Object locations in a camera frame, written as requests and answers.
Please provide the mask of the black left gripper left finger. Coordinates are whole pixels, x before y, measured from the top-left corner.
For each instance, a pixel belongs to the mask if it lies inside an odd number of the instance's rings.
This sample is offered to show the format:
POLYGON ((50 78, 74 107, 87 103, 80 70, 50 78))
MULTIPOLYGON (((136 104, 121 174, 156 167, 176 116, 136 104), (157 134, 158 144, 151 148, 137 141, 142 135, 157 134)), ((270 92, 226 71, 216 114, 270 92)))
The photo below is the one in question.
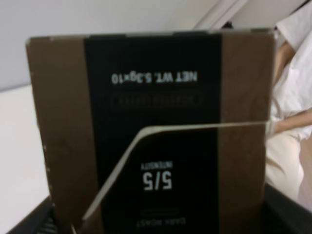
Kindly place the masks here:
POLYGON ((57 234, 52 202, 48 196, 8 234, 57 234))

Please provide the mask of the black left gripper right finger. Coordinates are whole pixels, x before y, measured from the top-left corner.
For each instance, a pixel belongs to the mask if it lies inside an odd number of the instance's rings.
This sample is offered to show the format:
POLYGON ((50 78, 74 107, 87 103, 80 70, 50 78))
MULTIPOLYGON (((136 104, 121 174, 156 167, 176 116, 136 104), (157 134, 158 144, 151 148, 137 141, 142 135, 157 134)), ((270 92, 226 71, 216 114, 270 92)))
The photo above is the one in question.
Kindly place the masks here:
POLYGON ((312 213, 267 184, 262 206, 262 233, 312 234, 312 213))

